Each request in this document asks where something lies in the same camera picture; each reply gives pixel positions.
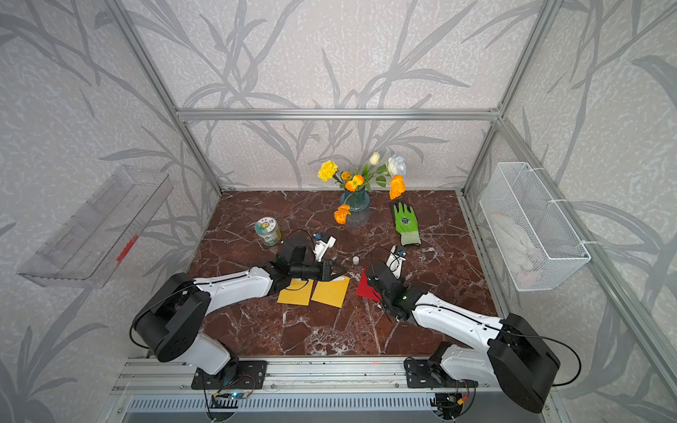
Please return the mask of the red envelope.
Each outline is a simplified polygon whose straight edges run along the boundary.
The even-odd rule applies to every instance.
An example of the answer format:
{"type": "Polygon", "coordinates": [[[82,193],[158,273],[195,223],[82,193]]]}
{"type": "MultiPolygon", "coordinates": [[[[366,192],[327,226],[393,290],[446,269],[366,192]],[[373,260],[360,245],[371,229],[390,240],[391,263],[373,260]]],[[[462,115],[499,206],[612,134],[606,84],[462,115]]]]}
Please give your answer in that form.
{"type": "Polygon", "coordinates": [[[362,298],[380,302],[380,295],[368,284],[368,277],[366,275],[367,267],[364,267],[361,273],[360,282],[357,287],[356,294],[362,298]]]}

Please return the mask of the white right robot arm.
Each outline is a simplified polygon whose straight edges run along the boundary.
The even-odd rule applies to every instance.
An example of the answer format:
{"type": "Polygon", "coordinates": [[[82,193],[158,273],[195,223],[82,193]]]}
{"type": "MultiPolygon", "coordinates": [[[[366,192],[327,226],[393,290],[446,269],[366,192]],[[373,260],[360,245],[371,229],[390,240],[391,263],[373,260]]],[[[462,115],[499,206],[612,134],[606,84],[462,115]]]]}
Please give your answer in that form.
{"type": "Polygon", "coordinates": [[[499,387],[528,412],[542,412],[561,362],[523,317],[489,317],[460,308],[407,285],[383,262],[369,265],[365,276],[388,315],[460,343],[440,345],[429,358],[438,382],[499,387]]]}

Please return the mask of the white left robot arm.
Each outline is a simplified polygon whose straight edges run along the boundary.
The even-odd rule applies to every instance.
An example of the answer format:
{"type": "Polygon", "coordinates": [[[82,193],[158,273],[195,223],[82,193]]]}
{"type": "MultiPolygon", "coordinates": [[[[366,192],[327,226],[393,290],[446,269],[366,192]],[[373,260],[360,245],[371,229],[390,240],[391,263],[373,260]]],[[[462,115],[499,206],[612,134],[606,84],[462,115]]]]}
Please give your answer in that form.
{"type": "Polygon", "coordinates": [[[226,276],[190,278],[176,273],[132,320],[137,334],[160,362],[184,362],[208,375],[237,366],[236,356],[219,341],[202,333],[209,314],[241,301],[264,298],[286,290],[293,280],[329,282],[346,274],[344,266],[324,255],[336,243],[329,234],[311,239],[291,236],[273,261],[226,276]]]}

